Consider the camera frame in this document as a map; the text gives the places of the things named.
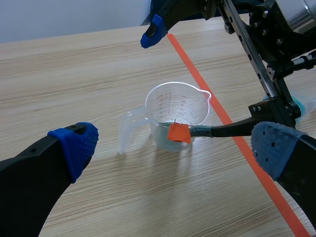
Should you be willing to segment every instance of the orange object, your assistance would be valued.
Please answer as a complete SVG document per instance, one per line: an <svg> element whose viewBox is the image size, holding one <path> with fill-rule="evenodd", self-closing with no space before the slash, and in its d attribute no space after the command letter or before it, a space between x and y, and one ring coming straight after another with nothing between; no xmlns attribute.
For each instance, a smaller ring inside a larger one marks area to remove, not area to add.
<svg viewBox="0 0 316 237"><path fill-rule="evenodd" d="M187 124L173 123L169 127L168 139L174 142L191 143L190 129Z"/></svg>
<svg viewBox="0 0 316 237"><path fill-rule="evenodd" d="M211 106L213 107L214 111L220 118L220 120L223 122L223 124L230 124L232 123L231 118L228 116L220 102L217 100L211 89L208 87L206 82L204 81L203 77L197 70L197 68L194 66L190 58L187 56L185 51L183 50L182 46L176 39L176 37L173 34L167 35L168 39L170 40L171 44L173 45L174 49L179 54L180 58L184 62L184 64L187 66L189 72L199 85L200 89L207 90L212 94L212 99L210 101ZM277 186L274 184L273 180L270 178L270 176L263 171L263 169L258 165L255 158L253 157L253 153L251 148L248 146L247 142L242 137L233 137L233 140L235 141L236 145L239 147L241 153L246 158L247 162L249 163L250 167L254 171L254 173L257 175L258 179L260 180L262 186L265 188L267 193L269 194L270 198L276 205L277 209L291 228L292 232L297 237L310 237L308 231L305 229L301 221L298 219L290 205L287 203L285 198L282 196L281 192L277 188Z"/></svg>

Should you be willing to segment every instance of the orange tape line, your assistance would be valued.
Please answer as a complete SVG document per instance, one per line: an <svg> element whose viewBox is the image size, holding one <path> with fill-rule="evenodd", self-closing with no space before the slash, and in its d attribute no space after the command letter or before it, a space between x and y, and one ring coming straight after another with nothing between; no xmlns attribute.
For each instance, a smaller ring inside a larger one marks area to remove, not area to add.
<svg viewBox="0 0 316 237"><path fill-rule="evenodd" d="M207 90L212 94L212 99L210 101L211 106L213 107L214 111L220 118L223 124L230 124L233 121L230 119L222 105L219 103L217 98L215 97L214 93L208 87L206 82L204 81L201 74L198 72L190 58L187 56L183 48L181 47L180 43L176 39L173 34L167 35L168 39L170 40L171 44L181 57L184 64L187 66L188 70L190 71L193 78L196 80L197 84L199 85L200 89ZM248 146L247 142L242 137L233 137L236 145L239 147L241 153L246 158L247 162L249 163L252 170L257 175L258 179L260 180L262 186L265 188L267 193L269 194L270 198L276 205L277 209L293 231L294 235L297 237L310 237L307 230L304 228L301 221L297 218L294 211L290 207L290 205L286 202L285 198L280 193L279 189L274 184L273 180L270 176L263 171L263 169L258 165L255 158L253 157L252 150Z"/></svg>

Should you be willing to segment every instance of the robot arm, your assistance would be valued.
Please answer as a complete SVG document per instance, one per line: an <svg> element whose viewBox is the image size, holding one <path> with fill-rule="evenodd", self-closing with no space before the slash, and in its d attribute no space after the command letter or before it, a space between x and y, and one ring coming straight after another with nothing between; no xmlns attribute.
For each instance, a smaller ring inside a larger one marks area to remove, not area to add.
<svg viewBox="0 0 316 237"><path fill-rule="evenodd" d="M56 201L91 161L97 140L96 127L77 123L0 161L0 236L37 237Z"/></svg>
<svg viewBox="0 0 316 237"><path fill-rule="evenodd" d="M284 81L294 71L316 65L316 1L262 0L254 5L237 0L168 0L153 18L141 45L155 45L189 15L201 12L207 20L215 15L216 9L224 19L226 32L236 32L268 99L249 106L250 118L209 127L208 132L199 130L198 134L251 135L259 165L296 200L316 228L316 140L295 130L295 119L301 111ZM249 25L241 20L237 9L249 11ZM273 137L278 138L278 153L274 148L276 142L270 141Z"/></svg>
<svg viewBox="0 0 316 237"><path fill-rule="evenodd" d="M213 133L226 137L250 136L254 125L261 121L294 128L301 111L293 102L284 77L316 64L316 51L293 60L316 48L316 3L313 0L295 1L299 3L293 5L286 2L267 0L254 5L236 0L168 0L153 18L141 45L145 48L155 45L172 26L189 15L201 12L207 20L218 9L225 30L229 34L236 32L268 99L249 106L250 118L214 127ZM250 11L249 25L241 20L237 9ZM268 63L267 68L262 60Z"/></svg>

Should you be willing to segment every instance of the silver cylinder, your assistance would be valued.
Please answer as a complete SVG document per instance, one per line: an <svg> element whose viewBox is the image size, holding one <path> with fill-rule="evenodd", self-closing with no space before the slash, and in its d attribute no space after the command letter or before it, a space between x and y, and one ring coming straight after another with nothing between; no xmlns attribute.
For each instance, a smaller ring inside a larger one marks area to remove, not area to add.
<svg viewBox="0 0 316 237"><path fill-rule="evenodd" d="M276 0L292 31L304 34L316 27L316 0Z"/></svg>

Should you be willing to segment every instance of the measuring cup handle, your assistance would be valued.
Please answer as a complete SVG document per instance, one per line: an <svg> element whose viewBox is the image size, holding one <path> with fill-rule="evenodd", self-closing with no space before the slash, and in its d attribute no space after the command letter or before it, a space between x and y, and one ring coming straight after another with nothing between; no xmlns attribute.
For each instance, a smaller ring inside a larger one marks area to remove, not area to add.
<svg viewBox="0 0 316 237"><path fill-rule="evenodd" d="M149 123L147 109L142 107L128 112L119 124L119 153L123 154L128 148L129 137L133 129Z"/></svg>

